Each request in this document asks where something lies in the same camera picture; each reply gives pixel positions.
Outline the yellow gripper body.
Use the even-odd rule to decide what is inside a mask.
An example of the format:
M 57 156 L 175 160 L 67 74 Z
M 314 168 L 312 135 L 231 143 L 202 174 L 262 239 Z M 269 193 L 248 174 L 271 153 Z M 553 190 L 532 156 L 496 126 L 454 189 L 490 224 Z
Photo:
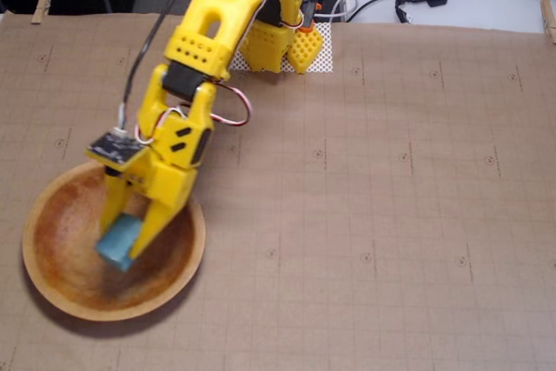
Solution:
M 208 112 L 140 112 L 123 164 L 123 200 L 143 195 L 163 211 L 179 211 L 189 199 L 214 130 Z

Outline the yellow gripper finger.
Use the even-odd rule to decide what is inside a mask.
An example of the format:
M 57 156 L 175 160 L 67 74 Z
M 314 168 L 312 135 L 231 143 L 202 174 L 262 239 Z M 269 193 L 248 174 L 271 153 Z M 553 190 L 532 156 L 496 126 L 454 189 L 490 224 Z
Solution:
M 110 167 L 104 168 L 104 184 L 106 187 L 106 201 L 100 219 L 100 230 L 105 235 L 112 224 L 122 213 L 131 194 L 129 182 L 122 173 Z
M 143 219 L 139 234 L 129 251 L 131 259 L 137 259 L 152 243 L 177 213 L 176 206 L 168 206 L 158 201 L 151 201 Z

